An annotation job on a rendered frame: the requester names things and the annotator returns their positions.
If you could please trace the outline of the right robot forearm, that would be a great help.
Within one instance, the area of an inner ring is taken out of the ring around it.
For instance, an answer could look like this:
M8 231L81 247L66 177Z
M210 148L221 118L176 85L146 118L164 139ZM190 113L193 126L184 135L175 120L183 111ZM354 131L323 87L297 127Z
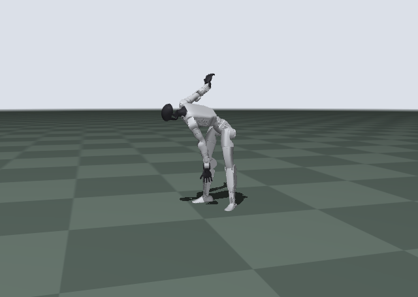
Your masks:
M211 87L208 86L209 83L205 84L202 88L198 89L194 93L198 93L200 96L203 96Z

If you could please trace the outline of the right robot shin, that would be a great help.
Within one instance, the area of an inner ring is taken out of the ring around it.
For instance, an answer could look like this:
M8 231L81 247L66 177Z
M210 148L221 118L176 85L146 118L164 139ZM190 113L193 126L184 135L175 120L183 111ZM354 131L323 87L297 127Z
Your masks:
M204 170L203 170L203 171L204 171ZM213 177L214 177L215 170L214 170L214 169L210 169L209 171L210 171L210 172L211 172L211 174L212 174L212 181L213 181ZM204 179L204 177L202 177L202 180L203 180L203 179ZM208 180L208 178L207 178L207 180ZM210 179L210 182L207 182L207 183L206 183L206 178L205 178L205 182L203 182L203 197L206 197L206 196L209 194L210 185L211 185L212 181L211 181L211 179ZM208 196L207 196L207 197L208 197Z

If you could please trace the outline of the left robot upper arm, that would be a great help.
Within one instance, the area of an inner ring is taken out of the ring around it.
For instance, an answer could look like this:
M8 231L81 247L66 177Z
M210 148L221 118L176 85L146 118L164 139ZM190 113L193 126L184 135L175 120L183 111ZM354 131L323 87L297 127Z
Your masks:
M197 146L199 145L199 143L204 142L206 145L206 140L204 139L201 130L199 129L199 124L197 122L197 120L194 117L191 117L187 120L187 125L189 127L189 129L192 131L192 133L194 134L195 138L197 140L199 140L197 142Z

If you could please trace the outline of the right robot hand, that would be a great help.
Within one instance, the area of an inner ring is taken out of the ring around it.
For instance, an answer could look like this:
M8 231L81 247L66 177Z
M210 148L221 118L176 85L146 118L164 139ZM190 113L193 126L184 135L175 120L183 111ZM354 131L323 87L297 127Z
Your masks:
M209 83L208 86L211 87L211 83L210 82L212 80L212 76L213 75L215 75L215 74L212 73L212 74L206 75L206 78L204 79L204 82L205 82L204 84Z

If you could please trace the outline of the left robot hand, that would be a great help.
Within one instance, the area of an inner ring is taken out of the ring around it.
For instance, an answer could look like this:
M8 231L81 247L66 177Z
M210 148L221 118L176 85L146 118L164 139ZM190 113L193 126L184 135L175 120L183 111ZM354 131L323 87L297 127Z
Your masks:
M209 166L210 166L210 163L209 163ZM210 167L209 168L204 168L204 163L203 163L203 174L201 175L201 177L200 177L200 179L202 178L202 177L204 177L204 179L203 179L203 182L205 182L205 178L206 178L206 183L207 182L210 182L210 179L211 179L211 181L212 181L212 174L211 174L211 172L209 171L210 170ZM208 178L208 180L207 180L207 178Z

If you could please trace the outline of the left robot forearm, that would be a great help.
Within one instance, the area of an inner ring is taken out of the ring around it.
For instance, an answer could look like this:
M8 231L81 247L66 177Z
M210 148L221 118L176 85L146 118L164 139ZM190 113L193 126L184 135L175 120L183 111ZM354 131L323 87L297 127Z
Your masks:
M204 168L209 168L210 158L208 154L208 148L204 142L199 143L198 147L203 158Z

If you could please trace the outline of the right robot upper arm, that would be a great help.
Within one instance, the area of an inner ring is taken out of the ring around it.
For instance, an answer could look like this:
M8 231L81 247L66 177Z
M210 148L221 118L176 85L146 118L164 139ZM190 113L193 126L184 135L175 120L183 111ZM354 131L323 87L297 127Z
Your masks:
M185 99L182 99L182 100L180 101L180 106L181 106L182 104L184 104L184 103L193 103L194 101L195 101L195 102L197 102L197 101L199 101L199 100L200 100L200 98L201 98L201 96L200 96L198 93L194 93L193 95L188 96L188 97L187 97L187 98L185 98Z

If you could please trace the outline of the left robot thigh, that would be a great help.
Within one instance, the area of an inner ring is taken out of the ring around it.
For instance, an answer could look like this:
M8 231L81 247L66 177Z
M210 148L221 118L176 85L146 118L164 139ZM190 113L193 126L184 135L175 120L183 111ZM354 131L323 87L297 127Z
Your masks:
M230 139L234 139L236 136L236 131L232 127L226 125L225 128L221 132L221 147L223 151L223 158L225 162L225 172L227 168L231 168L233 170L233 148L234 144L233 141Z

